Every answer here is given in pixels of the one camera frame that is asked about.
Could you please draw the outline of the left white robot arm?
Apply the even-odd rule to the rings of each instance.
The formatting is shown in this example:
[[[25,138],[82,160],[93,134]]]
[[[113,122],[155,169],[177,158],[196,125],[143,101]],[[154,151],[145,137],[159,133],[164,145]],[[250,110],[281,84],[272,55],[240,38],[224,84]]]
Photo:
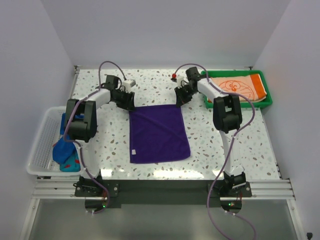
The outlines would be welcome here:
[[[95,159],[94,137],[98,129],[97,109],[113,102],[118,108],[134,111],[136,85],[133,79],[121,80],[115,75],[107,75],[104,83],[99,83],[95,91],[82,99],[69,99],[66,104],[63,140],[75,146],[79,157],[80,176],[91,179],[86,190],[92,196],[103,193],[104,184],[95,179],[100,174],[99,163]]]

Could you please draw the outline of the orange Doraemon towel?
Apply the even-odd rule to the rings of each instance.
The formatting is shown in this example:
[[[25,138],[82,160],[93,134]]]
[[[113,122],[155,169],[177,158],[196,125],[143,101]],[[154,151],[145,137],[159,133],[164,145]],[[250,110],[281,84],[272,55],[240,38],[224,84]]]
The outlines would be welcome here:
[[[267,97],[258,73],[247,76],[211,77],[211,80],[224,92],[241,94],[251,102],[260,102]]]

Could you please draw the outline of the blue towel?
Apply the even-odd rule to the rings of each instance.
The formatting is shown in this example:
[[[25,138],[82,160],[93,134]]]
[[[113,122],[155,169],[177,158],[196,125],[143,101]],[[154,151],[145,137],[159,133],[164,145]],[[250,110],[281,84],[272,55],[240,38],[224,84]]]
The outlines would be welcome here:
[[[61,116],[59,134],[61,138],[53,145],[52,158],[58,164],[65,164],[67,160],[76,151],[76,147],[71,142],[64,141],[63,135],[65,133],[64,123],[65,123],[66,113]]]

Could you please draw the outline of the purple towel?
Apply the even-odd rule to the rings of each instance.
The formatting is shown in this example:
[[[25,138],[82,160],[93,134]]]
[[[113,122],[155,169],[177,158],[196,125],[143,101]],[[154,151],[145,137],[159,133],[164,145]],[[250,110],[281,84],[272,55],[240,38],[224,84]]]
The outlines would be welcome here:
[[[182,161],[191,156],[182,110],[174,104],[136,107],[129,113],[132,164]]]

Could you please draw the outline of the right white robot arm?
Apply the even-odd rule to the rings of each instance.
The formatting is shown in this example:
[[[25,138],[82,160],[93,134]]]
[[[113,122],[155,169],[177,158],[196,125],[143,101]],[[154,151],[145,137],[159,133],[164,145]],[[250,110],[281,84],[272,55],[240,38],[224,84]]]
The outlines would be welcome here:
[[[236,133],[243,122],[239,96],[222,90],[207,73],[201,75],[197,67],[190,67],[185,73],[187,80],[176,72],[171,76],[177,84],[176,106],[190,102],[196,93],[204,94],[213,103],[213,124],[220,133],[225,156],[222,189],[227,196],[235,196],[246,184],[240,147],[236,143]]]

